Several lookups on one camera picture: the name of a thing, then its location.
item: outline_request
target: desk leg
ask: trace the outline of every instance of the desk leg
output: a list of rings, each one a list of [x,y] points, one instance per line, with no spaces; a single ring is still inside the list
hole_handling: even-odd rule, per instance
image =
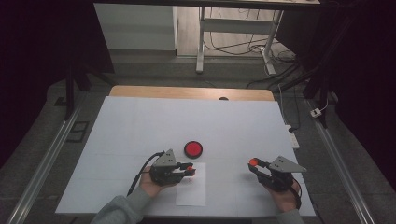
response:
[[[265,48],[262,50],[262,57],[264,58],[265,66],[267,67],[267,71],[269,75],[275,75],[275,69],[274,66],[271,62],[271,57],[270,57],[270,49],[273,44],[275,34],[277,31],[277,26],[279,25],[280,22],[280,17],[282,16],[283,11],[276,11],[275,12],[275,18],[274,18],[274,23],[271,27],[270,33],[268,34],[268,39],[267,43],[265,44]]]
[[[199,43],[197,54],[197,67],[195,69],[197,74],[204,72],[204,25],[205,25],[205,8],[201,7],[201,17],[199,20]]]

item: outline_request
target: person's left hand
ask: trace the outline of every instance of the person's left hand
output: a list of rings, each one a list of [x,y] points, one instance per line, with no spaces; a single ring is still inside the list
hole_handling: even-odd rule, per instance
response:
[[[151,176],[149,175],[149,169],[150,166],[147,166],[144,170],[143,170],[143,174],[140,178],[140,183],[139,186],[140,188],[142,188],[142,190],[144,190],[151,198],[154,198],[155,196],[157,196],[158,193],[160,193],[161,190],[168,188],[168,187],[172,187],[174,185],[166,185],[166,186],[159,186],[156,183],[154,183],[151,180]]]

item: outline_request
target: white plug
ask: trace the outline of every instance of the white plug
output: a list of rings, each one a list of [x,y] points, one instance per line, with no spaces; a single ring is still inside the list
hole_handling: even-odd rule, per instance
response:
[[[319,108],[316,108],[316,109],[314,109],[314,110],[311,110],[311,116],[312,116],[313,118],[317,118],[317,117],[319,117],[320,115],[321,115],[321,112],[320,112]]]

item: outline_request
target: red button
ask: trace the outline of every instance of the red button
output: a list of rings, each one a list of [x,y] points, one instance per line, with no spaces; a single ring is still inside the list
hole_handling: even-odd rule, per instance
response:
[[[201,156],[203,151],[202,145],[196,141],[190,141],[184,146],[184,153],[190,159],[197,159]]]

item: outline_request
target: table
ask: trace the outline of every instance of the table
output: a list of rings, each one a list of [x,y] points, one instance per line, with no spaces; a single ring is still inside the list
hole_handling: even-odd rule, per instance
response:
[[[193,161],[183,153],[191,140],[204,146]],[[297,163],[269,91],[117,86],[103,102],[56,213],[97,213],[113,197],[126,194],[150,155],[169,148],[177,161],[193,162],[197,175],[163,190],[145,209],[146,216],[274,216],[276,206],[248,170],[248,161],[271,162],[281,155]],[[300,212],[314,216],[303,176],[294,176],[303,190]],[[186,206],[196,198],[189,193],[190,200],[180,200],[179,188],[200,191],[196,197],[202,200]]]

